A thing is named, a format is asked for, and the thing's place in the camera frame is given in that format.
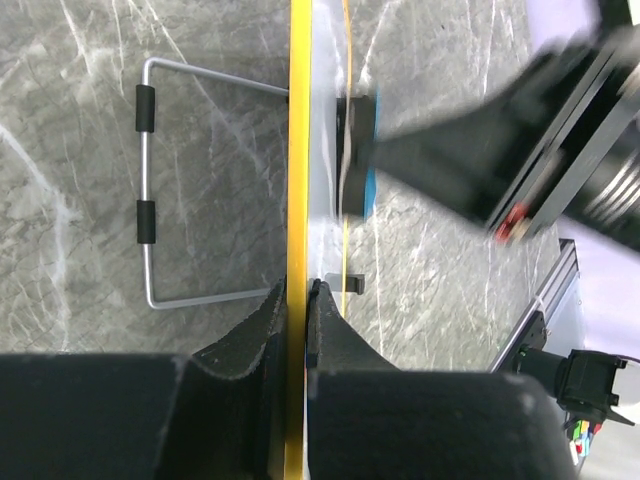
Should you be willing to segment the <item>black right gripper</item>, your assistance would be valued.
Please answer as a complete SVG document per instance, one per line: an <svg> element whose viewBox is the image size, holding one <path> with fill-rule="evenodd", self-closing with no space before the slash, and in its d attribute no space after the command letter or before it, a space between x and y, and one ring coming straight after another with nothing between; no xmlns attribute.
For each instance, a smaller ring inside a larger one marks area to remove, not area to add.
<svg viewBox="0 0 640 480"><path fill-rule="evenodd" d="M565 215L638 244L639 29L565 52L569 71L557 80L558 55L545 52L473 109L384 138L377 120L375 174L501 241L531 238ZM547 90L560 105L552 117Z"/></svg>

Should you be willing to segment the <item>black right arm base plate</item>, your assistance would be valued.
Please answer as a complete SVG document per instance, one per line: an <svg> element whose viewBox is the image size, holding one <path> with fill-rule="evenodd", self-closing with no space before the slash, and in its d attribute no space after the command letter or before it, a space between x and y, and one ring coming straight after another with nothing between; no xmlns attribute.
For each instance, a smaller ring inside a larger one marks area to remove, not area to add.
<svg viewBox="0 0 640 480"><path fill-rule="evenodd" d="M522 331L516 337L514 344L502 365L508 372L516 370L516 360L523 349L542 350L547 341L547 328L544 314L540 310L534 310L524 324Z"/></svg>

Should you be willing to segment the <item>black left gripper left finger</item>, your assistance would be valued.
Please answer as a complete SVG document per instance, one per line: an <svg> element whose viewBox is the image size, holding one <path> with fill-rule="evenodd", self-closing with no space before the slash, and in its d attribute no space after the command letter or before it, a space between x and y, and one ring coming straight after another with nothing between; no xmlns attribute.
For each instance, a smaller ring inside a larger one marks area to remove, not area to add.
<svg viewBox="0 0 640 480"><path fill-rule="evenodd" d="M194 354L5 354L5 479L280 479L286 289Z"/></svg>

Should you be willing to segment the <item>yellow framed whiteboard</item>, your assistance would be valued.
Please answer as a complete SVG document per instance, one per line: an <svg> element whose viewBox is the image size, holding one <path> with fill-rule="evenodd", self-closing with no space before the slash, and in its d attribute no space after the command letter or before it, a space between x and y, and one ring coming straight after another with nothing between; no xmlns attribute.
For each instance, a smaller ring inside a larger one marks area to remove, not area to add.
<svg viewBox="0 0 640 480"><path fill-rule="evenodd" d="M306 308L311 285L346 274L348 227L336 214L337 99L352 75L349 4L291 4L287 201L287 395L284 476L305 479Z"/></svg>

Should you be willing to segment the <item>blue whiteboard eraser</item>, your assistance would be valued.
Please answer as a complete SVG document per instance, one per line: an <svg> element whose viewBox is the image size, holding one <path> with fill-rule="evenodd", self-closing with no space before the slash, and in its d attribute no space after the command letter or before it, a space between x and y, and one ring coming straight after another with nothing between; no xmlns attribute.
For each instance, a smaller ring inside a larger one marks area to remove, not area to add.
<svg viewBox="0 0 640 480"><path fill-rule="evenodd" d="M377 134L378 96L368 93L337 99L336 214L367 219L373 211L377 183L371 153Z"/></svg>

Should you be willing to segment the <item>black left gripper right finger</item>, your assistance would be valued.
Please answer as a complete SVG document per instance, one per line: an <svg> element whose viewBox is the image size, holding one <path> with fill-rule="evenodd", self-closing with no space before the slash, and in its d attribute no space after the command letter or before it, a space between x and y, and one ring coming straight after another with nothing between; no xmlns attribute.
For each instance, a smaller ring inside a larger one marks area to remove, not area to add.
<svg viewBox="0 0 640 480"><path fill-rule="evenodd" d="M404 371L315 281L307 325L308 468L314 479L573 479L551 403L511 374Z"/></svg>

